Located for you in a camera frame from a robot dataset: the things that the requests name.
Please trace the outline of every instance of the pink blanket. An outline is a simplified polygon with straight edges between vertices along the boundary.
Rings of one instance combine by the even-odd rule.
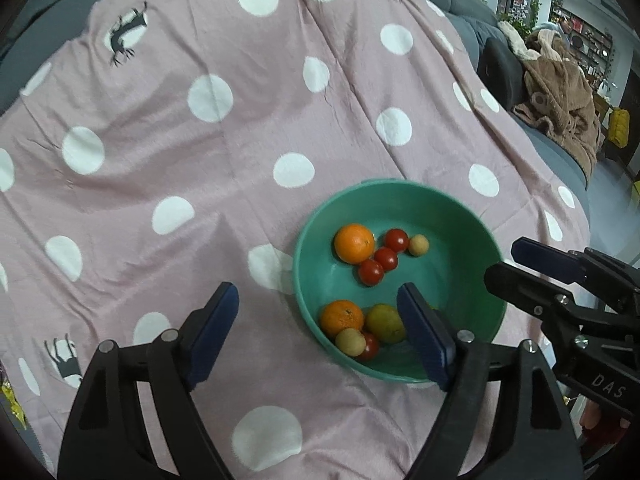
[[[52,468],[97,344],[148,342],[228,280],[240,314],[193,398],[236,478],[402,478],[443,394],[332,362],[290,284],[309,213],[379,177],[457,197],[505,257],[589,241],[431,2],[96,4],[0,119],[0,360]],[[509,308],[496,341],[528,336]]]

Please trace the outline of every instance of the bowl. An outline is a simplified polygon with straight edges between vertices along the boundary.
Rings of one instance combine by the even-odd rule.
[[[368,287],[359,282],[357,266],[343,263],[334,252],[336,232],[350,223],[369,228],[378,246],[387,230],[401,228],[410,237],[425,235],[430,249],[419,258],[400,254],[398,268]],[[335,300],[351,300],[365,314],[376,303],[396,306],[398,288],[413,282],[456,329],[490,342],[506,304],[486,291],[483,277],[501,259],[492,234],[457,200],[407,180],[372,180],[335,194],[312,213],[296,244],[292,277],[303,319],[336,361],[377,379],[423,383],[429,378],[407,341],[381,347],[371,361],[357,361],[324,335],[318,325],[322,310]]]

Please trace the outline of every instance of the screw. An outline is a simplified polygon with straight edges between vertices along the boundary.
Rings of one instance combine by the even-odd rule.
[[[160,339],[165,343],[170,343],[178,339],[178,331],[175,328],[170,328],[161,333]]]
[[[535,354],[536,350],[538,350],[538,345],[536,345],[535,341],[532,341],[531,339],[525,339],[521,343],[521,345],[527,352],[531,354]]]
[[[108,354],[113,350],[113,341],[111,339],[106,339],[98,345],[98,350],[103,354]]]
[[[574,339],[574,343],[578,348],[581,348],[582,350],[584,350],[585,348],[587,348],[587,345],[589,344],[589,340],[582,334],[578,334]]]
[[[460,332],[458,332],[458,339],[463,343],[471,343],[475,338],[476,336],[471,330],[460,330]]]

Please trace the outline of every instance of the orange fruit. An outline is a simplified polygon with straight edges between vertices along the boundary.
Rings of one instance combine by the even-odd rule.
[[[362,330],[364,314],[353,301],[337,300],[329,303],[320,315],[320,328],[329,339],[346,328]]]
[[[371,257],[376,249],[376,241],[373,233],[364,225],[348,224],[336,233],[334,249],[342,261],[357,265]]]

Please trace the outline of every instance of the red tomato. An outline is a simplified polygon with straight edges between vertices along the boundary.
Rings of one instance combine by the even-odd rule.
[[[385,272],[394,270],[398,266],[398,255],[388,247],[380,247],[373,255],[373,259],[382,265]]]
[[[385,235],[385,247],[396,253],[403,253],[409,246],[409,237],[402,229],[389,229]]]
[[[374,286],[385,277],[385,269],[376,260],[364,260],[358,267],[358,276],[365,285]]]
[[[358,361],[371,361],[376,355],[378,355],[380,343],[373,334],[363,332],[362,335],[364,336],[364,340],[367,342],[367,345],[364,347],[364,352],[360,354],[357,359]]]

